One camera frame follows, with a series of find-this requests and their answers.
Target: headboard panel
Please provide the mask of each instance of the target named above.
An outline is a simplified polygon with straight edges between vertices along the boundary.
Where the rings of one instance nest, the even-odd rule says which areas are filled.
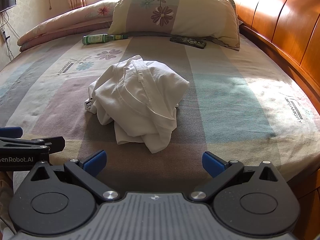
[[[240,32],[303,88],[320,113],[320,0],[234,0]]]

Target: bed sheet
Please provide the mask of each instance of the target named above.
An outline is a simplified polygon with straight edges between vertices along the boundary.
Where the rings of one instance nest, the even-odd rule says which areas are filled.
[[[319,163],[319,114],[300,87],[245,37],[238,52],[154,36],[84,46],[87,34],[33,47],[0,72],[0,127],[21,126],[27,139],[63,136],[66,147],[50,156],[52,164],[104,149],[108,164],[98,179],[110,187],[190,192],[208,179],[204,151],[246,165],[269,160],[287,181]],[[134,55],[165,63],[190,82],[171,142],[156,154],[141,143],[117,145],[113,123],[102,126],[84,110],[89,84]]]

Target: white shirt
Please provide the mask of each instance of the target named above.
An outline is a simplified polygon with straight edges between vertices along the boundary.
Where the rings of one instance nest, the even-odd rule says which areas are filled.
[[[115,121],[118,144],[144,142],[156,153],[177,128],[175,107],[188,88],[189,82],[167,65],[136,55],[111,65],[90,84],[85,109],[102,125]]]

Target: floral pillow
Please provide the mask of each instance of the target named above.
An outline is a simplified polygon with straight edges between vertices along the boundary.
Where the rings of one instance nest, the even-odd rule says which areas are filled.
[[[209,37],[240,48],[236,14],[228,0],[119,0],[108,33],[127,32]]]

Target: blue flower print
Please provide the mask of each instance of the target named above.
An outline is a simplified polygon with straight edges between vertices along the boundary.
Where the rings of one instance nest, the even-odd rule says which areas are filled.
[[[76,70],[86,70],[86,69],[89,69],[93,66],[93,62],[84,62],[84,63],[81,63],[77,68]]]
[[[149,8],[153,0],[144,0],[141,2],[141,7],[144,7],[145,9]]]

